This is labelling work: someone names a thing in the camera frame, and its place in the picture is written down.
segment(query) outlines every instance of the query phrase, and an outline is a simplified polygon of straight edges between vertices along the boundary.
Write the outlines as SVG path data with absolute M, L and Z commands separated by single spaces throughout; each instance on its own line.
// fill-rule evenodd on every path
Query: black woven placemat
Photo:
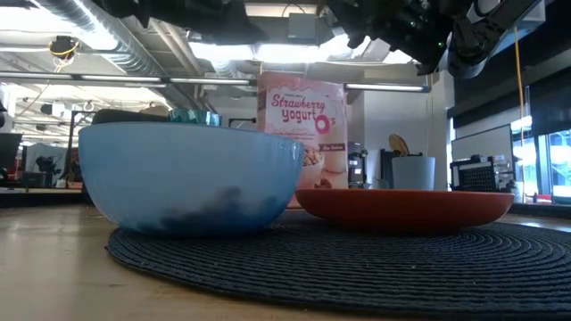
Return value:
M 571 234 L 490 224 L 455 235 L 379 235 L 286 213 L 240 239 L 115 230 L 120 263 L 195 288 L 380 315 L 571 319 Z

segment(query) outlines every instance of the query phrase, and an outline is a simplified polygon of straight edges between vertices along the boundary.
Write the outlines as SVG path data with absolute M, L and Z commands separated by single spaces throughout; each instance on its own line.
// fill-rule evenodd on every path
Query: red plate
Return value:
M 344 226 L 390 231 L 449 231 L 501 218 L 510 193 L 302 189 L 295 195 L 312 215 Z

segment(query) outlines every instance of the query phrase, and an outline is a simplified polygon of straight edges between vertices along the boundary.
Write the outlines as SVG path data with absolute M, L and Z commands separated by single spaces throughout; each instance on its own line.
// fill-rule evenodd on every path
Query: pink box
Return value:
M 343 85 L 265 72 L 258 79 L 260 131 L 305 145 L 301 188 L 347 188 Z M 299 207 L 295 198 L 290 207 Z

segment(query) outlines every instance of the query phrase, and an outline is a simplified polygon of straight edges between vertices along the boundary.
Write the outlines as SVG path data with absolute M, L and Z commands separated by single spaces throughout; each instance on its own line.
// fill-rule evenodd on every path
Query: bowl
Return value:
M 79 131 L 79 157 L 95 206 L 120 227 L 151 235 L 244 235 L 286 208 L 303 146 L 231 128 L 109 123 Z
M 307 162 L 308 152 L 317 155 L 317 162 Z M 313 188 L 313 186 L 319 183 L 319 180 L 321 179 L 325 155 L 322 152 L 319 152 L 316 148 L 305 146 L 304 159 L 305 161 L 303 163 L 302 174 L 297 184 L 297 188 Z

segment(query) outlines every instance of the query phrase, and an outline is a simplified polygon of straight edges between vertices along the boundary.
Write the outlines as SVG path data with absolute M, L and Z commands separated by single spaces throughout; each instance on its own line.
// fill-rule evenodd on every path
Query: yellow cable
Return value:
M 521 150 L 524 150 L 524 127 L 523 127 L 523 118 L 524 118 L 524 82 L 521 78 L 521 61 L 519 60 L 519 39 L 517 37 L 517 27 L 514 28 L 514 35 L 516 36 L 516 65 L 517 65 L 517 89 L 519 91 L 519 118 L 522 127 L 520 128 L 521 134 Z M 521 173 L 521 180 L 522 180 L 522 189 L 523 189 L 523 198 L 522 201 L 525 203 L 525 170 L 523 169 L 522 165 L 522 173 Z
M 78 49 L 79 46 L 79 41 L 75 43 L 75 45 L 73 46 L 73 48 L 71 48 L 70 50 L 66 50 L 62 53 L 55 53 L 52 51 L 52 43 L 50 43 L 47 47 L 47 49 L 49 49 L 50 53 L 52 53 L 53 55 L 65 55 L 65 54 L 71 54 L 73 51 L 75 51 L 76 49 Z

